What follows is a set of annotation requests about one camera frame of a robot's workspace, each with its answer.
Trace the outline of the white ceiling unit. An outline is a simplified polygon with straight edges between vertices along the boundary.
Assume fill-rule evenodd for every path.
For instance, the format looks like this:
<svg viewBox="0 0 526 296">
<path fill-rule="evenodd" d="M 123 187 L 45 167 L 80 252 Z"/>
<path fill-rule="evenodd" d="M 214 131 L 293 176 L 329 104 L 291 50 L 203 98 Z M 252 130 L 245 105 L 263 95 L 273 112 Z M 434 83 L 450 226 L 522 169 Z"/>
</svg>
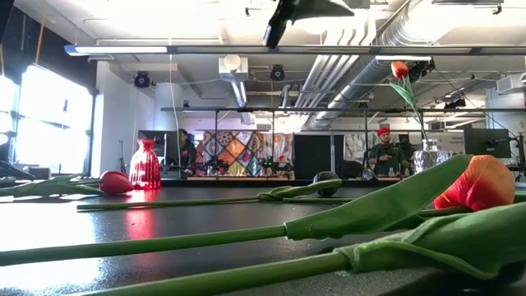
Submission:
<svg viewBox="0 0 526 296">
<path fill-rule="evenodd" d="M 248 59 L 237 54 L 219 58 L 219 77 L 224 81 L 238 83 L 248 79 Z"/>
</svg>

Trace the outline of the red ribbed glass vase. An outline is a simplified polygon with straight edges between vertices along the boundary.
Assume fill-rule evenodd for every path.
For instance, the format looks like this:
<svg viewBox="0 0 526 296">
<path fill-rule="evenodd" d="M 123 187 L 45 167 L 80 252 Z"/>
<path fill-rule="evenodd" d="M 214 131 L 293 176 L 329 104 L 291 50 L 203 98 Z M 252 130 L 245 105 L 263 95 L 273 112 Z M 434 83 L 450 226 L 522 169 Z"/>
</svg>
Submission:
<svg viewBox="0 0 526 296">
<path fill-rule="evenodd" d="M 131 158 L 129 181 L 136 190 L 160 189 L 160 167 L 154 152 L 155 141 L 138 139 L 137 143 L 139 148 Z"/>
</svg>

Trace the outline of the green tulip stem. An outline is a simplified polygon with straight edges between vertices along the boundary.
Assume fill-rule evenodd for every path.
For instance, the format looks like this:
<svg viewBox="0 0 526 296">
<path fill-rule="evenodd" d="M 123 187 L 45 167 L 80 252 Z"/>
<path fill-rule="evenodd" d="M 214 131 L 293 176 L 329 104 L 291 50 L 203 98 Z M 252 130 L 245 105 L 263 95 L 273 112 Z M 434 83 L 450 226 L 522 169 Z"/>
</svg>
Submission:
<svg viewBox="0 0 526 296">
<path fill-rule="evenodd" d="M 331 253 L 94 291 L 88 296 L 213 296 L 336 271 L 434 267 L 489 280 L 526 261 L 526 202 L 431 218 Z"/>
</svg>

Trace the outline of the distant wooden table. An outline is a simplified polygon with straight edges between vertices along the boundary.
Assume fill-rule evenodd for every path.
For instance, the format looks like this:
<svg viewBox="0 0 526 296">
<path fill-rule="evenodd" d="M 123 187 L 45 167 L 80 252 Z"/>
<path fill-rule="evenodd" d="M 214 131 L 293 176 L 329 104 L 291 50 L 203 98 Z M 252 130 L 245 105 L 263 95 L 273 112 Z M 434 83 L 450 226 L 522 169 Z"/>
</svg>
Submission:
<svg viewBox="0 0 526 296">
<path fill-rule="evenodd" d="M 278 181 L 278 182 L 285 182 L 285 181 L 294 181 L 294 179 L 288 179 L 284 177 L 228 177 L 228 176 L 194 176 L 194 177 L 188 177 L 188 181 L 234 181 L 234 182 L 263 182 L 263 181 Z"/>
</svg>

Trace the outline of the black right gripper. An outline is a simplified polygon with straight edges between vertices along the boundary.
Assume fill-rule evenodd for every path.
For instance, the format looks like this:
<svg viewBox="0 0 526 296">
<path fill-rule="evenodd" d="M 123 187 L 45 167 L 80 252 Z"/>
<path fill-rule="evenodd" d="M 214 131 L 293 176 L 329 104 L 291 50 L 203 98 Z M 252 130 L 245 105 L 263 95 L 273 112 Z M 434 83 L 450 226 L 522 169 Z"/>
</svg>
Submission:
<svg viewBox="0 0 526 296">
<path fill-rule="evenodd" d="M 284 35 L 288 21 L 317 17 L 354 16 L 343 0 L 279 0 L 265 29 L 263 44 L 276 48 Z"/>
</svg>

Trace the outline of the orange artificial tulip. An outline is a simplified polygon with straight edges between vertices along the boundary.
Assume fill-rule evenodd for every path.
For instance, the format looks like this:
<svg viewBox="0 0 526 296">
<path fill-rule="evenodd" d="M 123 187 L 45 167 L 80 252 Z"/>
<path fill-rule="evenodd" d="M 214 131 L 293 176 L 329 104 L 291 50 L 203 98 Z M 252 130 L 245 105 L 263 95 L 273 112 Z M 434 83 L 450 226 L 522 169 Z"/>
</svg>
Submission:
<svg viewBox="0 0 526 296">
<path fill-rule="evenodd" d="M 514 197 L 513 175 L 497 158 L 491 155 L 456 155 L 381 190 L 282 225 L 5 251 L 0 252 L 0 266 L 164 252 L 266 238 L 303 240 L 373 234 L 417 226 L 426 216 L 423 208 L 429 203 L 434 204 L 437 215 L 448 215 L 457 207 L 476 211 L 511 205 Z"/>
<path fill-rule="evenodd" d="M 427 141 L 428 137 L 425 131 L 422 115 L 418 111 L 417 101 L 413 95 L 411 82 L 409 80 L 408 66 L 401 61 L 394 61 L 390 64 L 390 67 L 393 76 L 402 81 L 401 86 L 392 82 L 390 83 L 390 86 L 402 97 L 402 99 L 413 110 L 414 116 L 420 125 L 422 137 L 425 141 Z"/>
</svg>

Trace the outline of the red artificial tulip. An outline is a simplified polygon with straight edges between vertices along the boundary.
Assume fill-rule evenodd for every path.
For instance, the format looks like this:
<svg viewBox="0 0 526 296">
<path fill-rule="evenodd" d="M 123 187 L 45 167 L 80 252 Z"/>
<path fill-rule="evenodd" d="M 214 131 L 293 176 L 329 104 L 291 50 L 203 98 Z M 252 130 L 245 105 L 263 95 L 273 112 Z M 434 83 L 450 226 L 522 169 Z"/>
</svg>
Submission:
<svg viewBox="0 0 526 296">
<path fill-rule="evenodd" d="M 106 171 L 99 178 L 87 181 L 73 181 L 76 175 L 50 178 L 15 187 L 0 188 L 0 197 L 50 197 L 53 195 L 119 195 L 130 192 L 134 186 L 126 174 Z"/>
</svg>

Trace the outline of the silver ventilation duct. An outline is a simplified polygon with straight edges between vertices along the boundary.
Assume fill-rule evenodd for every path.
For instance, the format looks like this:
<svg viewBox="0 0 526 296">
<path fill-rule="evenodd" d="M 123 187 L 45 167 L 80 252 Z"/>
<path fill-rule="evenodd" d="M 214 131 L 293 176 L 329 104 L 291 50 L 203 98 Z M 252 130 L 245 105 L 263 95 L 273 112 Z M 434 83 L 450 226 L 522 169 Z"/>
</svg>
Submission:
<svg viewBox="0 0 526 296">
<path fill-rule="evenodd" d="M 425 10 L 431 0 L 410 0 L 394 20 L 373 42 L 379 46 L 422 46 L 434 43 L 428 33 L 418 33 L 427 20 Z M 361 56 L 351 67 L 350 77 L 344 87 L 330 101 L 329 109 L 346 109 L 352 99 L 361 99 L 390 74 L 390 64 L 378 61 L 374 56 Z"/>
</svg>

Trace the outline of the white printed sign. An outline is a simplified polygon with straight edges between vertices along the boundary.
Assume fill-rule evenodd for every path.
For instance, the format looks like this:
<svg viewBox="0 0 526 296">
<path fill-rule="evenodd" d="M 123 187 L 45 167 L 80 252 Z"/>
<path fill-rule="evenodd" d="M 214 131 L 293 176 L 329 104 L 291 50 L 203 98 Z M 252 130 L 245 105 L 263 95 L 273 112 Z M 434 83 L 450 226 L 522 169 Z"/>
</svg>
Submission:
<svg viewBox="0 0 526 296">
<path fill-rule="evenodd" d="M 437 139 L 440 150 L 446 150 L 453 154 L 464 154 L 464 134 L 462 132 L 438 132 L 434 133 L 433 139 Z"/>
</svg>

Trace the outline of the orange floral cloth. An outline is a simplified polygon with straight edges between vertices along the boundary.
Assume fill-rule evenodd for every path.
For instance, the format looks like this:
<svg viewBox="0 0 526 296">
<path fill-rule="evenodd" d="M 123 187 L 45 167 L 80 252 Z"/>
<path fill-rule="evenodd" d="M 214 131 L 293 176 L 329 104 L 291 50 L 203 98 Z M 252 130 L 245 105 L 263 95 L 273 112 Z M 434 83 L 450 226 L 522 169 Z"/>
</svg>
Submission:
<svg viewBox="0 0 526 296">
<path fill-rule="evenodd" d="M 274 156 L 276 162 L 292 163 L 293 158 L 293 134 L 271 133 L 263 134 L 263 146 L 261 157 Z"/>
</svg>

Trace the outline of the white leaf print cloth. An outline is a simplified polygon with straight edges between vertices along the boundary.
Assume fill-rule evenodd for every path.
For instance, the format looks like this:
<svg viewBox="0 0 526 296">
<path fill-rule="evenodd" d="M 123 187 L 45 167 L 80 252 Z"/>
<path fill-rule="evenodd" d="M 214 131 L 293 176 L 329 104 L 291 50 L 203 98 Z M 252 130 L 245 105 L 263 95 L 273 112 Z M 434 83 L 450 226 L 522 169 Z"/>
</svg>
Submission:
<svg viewBox="0 0 526 296">
<path fill-rule="evenodd" d="M 344 160 L 362 163 L 367 149 L 372 148 L 372 137 L 365 133 L 349 133 L 344 136 Z"/>
</svg>

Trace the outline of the black computer monitor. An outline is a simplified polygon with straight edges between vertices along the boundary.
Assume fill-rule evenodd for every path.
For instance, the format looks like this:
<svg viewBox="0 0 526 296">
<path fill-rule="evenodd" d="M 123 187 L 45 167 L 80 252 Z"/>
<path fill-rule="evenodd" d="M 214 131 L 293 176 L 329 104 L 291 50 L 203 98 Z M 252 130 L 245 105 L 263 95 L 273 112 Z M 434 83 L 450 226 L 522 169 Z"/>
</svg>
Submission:
<svg viewBox="0 0 526 296">
<path fill-rule="evenodd" d="M 465 129 L 464 149 L 467 155 L 492 155 L 501 159 L 510 158 L 509 132 L 507 129 Z"/>
<path fill-rule="evenodd" d="M 176 131 L 140 130 L 139 139 L 154 141 L 154 152 L 158 157 L 177 157 L 178 133 Z"/>
</svg>

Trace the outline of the black partition panel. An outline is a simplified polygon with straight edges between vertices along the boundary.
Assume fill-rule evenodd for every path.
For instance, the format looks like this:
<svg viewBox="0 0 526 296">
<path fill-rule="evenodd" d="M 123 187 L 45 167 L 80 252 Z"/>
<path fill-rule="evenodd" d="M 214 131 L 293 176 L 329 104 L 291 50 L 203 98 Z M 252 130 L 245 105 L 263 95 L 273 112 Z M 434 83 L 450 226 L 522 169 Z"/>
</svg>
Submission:
<svg viewBox="0 0 526 296">
<path fill-rule="evenodd" d="M 298 135 L 293 136 L 294 177 L 312 180 L 321 171 L 335 172 L 341 176 L 344 162 L 344 136 Z"/>
</svg>

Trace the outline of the small grey box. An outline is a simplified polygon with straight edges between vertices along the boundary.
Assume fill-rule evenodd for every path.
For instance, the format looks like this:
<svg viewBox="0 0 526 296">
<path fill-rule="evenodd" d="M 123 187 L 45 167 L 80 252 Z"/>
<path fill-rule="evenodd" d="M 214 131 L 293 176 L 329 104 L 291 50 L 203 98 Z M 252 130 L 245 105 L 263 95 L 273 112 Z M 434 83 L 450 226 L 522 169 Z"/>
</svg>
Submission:
<svg viewBox="0 0 526 296">
<path fill-rule="evenodd" d="M 35 177 L 35 180 L 45 180 L 52 177 L 51 169 L 46 167 L 31 166 L 28 168 L 28 173 Z"/>
</svg>

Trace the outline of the black table mat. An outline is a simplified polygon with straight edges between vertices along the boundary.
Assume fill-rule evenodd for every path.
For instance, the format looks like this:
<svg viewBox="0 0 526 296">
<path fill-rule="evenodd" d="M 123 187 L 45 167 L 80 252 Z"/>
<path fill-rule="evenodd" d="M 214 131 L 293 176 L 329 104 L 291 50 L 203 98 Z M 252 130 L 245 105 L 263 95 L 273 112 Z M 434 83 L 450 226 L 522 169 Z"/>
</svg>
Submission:
<svg viewBox="0 0 526 296">
<path fill-rule="evenodd" d="M 127 239 L 160 238 L 282 224 L 323 210 L 321 204 L 244 202 L 250 188 L 166 187 L 132 192 L 130 202 L 229 197 L 211 204 L 79 212 L 83 196 L 0 197 L 0 251 Z M 127 257 L 0 267 L 0 296 L 80 294 L 154 280 L 252 266 L 330 252 L 362 241 L 289 241 L 274 238 Z M 526 296 L 526 273 L 512 271 L 494 283 L 460 280 L 433 270 L 331 273 L 227 296 Z"/>
</svg>

